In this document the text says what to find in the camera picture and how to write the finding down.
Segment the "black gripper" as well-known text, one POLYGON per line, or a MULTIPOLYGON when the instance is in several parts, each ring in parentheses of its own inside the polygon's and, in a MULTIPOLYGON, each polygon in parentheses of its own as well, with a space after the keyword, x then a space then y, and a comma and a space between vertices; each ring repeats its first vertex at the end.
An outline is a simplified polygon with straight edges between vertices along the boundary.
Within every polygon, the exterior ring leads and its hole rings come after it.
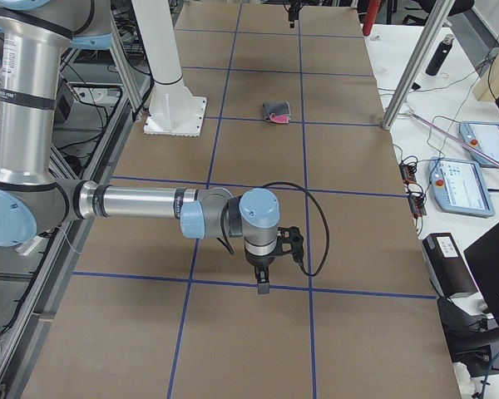
POLYGON ((251 256, 251 264, 254 266, 257 281, 258 295, 269 293, 269 266, 274 262, 274 256, 251 256))
POLYGON ((296 12, 299 12, 303 6, 303 0, 283 0, 285 10, 288 12, 289 27, 295 27, 296 12))

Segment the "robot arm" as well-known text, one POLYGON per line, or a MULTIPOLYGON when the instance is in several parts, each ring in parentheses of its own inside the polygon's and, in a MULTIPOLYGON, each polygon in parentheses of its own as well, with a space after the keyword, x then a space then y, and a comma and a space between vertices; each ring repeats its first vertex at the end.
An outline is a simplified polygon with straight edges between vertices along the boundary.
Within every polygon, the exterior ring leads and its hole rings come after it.
POLYGON ((133 188, 52 176, 49 160, 62 51, 112 44, 107 1, 0 1, 0 246, 64 222, 96 217, 177 219, 189 239, 241 237, 259 293, 277 257, 279 201, 266 189, 240 197, 214 188, 133 188))

